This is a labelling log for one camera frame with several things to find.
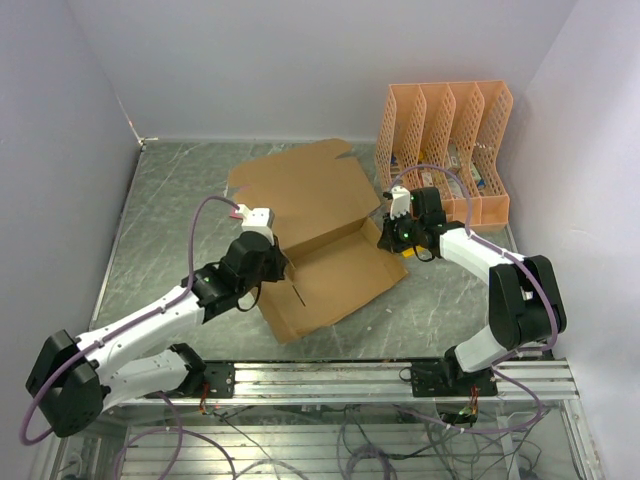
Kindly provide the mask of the brown cardboard box sheet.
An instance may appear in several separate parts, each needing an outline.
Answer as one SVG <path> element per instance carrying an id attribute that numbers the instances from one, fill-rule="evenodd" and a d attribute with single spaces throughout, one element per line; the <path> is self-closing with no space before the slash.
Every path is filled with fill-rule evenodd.
<path id="1" fill-rule="evenodd" d="M 393 288 L 408 271 L 378 248 L 381 201 L 352 146 L 327 139 L 244 162 L 228 178 L 234 200 L 273 211 L 289 264 L 262 286 L 258 307 L 281 344 L 329 327 Z"/>

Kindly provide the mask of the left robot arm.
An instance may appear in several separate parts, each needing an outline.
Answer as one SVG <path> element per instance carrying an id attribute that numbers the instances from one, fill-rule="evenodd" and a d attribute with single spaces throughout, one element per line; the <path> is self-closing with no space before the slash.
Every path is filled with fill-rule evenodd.
<path id="1" fill-rule="evenodd" d="M 192 397 L 203 387 L 205 363 L 188 346 L 173 345 L 155 357 L 162 341 L 236 309 L 263 283 L 284 279 L 288 261 L 277 237 L 244 231 L 217 262 L 197 269 L 162 298 L 106 327 L 73 337 L 49 336 L 26 389 L 49 430 L 74 435 L 106 409 L 155 391 Z"/>

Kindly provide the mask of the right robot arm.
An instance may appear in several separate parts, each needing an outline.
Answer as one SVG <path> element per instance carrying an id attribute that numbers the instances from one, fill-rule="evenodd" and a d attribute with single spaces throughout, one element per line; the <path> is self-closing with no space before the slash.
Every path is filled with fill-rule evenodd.
<path id="1" fill-rule="evenodd" d="M 385 192 L 390 209 L 377 243 L 400 254 L 425 249 L 431 259 L 453 262 L 488 287 L 487 324 L 436 359 L 411 364 L 408 382 L 416 397 L 493 396 L 492 365 L 519 348 L 564 332 L 567 318 L 551 261 L 503 250 L 448 220 L 434 187 Z"/>

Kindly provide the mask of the orange plastic file rack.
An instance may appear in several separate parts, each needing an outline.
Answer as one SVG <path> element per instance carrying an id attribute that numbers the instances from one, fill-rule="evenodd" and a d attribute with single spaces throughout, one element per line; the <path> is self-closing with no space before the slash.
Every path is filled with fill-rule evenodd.
<path id="1" fill-rule="evenodd" d="M 436 187 L 449 220 L 504 229 L 510 198 L 496 161 L 513 103 L 502 80 L 389 85 L 374 156 L 380 188 Z"/>

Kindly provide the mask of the aluminium frame rail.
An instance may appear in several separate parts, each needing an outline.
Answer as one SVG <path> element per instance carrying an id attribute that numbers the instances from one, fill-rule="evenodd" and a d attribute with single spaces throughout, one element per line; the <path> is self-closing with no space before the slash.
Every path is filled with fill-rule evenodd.
<path id="1" fill-rule="evenodd" d="M 604 477 L 566 361 L 505 362 L 493 396 L 416 397 L 418 360 L 207 362 L 190 394 L 122 401 L 46 440 L 33 477 Z"/>

